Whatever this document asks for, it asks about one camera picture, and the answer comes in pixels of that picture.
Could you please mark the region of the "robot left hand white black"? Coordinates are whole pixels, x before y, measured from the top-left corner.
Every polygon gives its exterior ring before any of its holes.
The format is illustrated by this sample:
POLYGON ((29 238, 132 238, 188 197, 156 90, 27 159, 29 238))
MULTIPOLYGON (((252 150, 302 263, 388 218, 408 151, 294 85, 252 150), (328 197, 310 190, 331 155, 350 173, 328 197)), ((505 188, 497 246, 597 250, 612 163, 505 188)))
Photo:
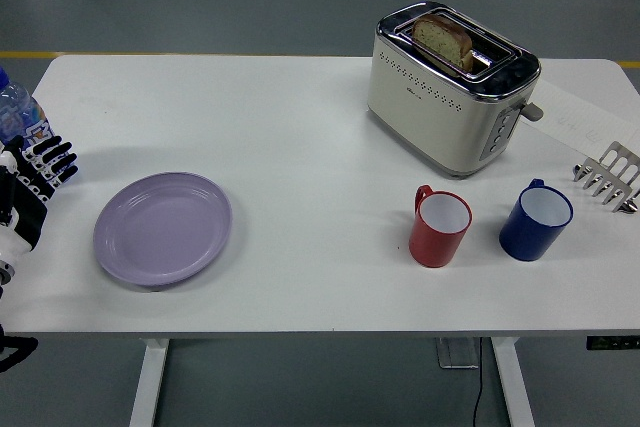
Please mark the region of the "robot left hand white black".
POLYGON ((72 144, 54 135, 32 146, 16 136, 1 151, 1 281, 39 242, 47 203, 78 172, 72 144))

